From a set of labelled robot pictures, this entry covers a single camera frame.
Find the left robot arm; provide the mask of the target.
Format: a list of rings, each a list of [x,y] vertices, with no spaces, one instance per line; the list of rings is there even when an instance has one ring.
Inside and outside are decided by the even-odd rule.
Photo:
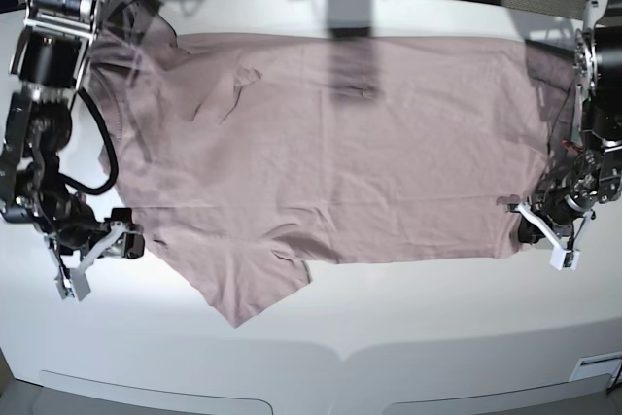
[[[575,111],[570,169],[532,200],[538,218],[559,237],[573,237],[574,222],[592,218],[598,203],[621,196],[621,28],[601,26],[621,15],[621,0],[586,0],[575,34]]]

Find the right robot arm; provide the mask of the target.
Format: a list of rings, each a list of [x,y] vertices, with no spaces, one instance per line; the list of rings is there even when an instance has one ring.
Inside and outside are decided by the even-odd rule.
[[[102,221],[86,204],[111,190],[119,175],[112,139],[83,87],[89,50],[108,0],[25,0],[25,19],[10,72],[20,83],[11,98],[1,150],[1,216],[29,224],[60,255],[138,259],[145,242],[128,208]],[[106,182],[88,187],[60,170],[59,153],[71,138],[72,106],[81,100],[102,137],[110,169]]]

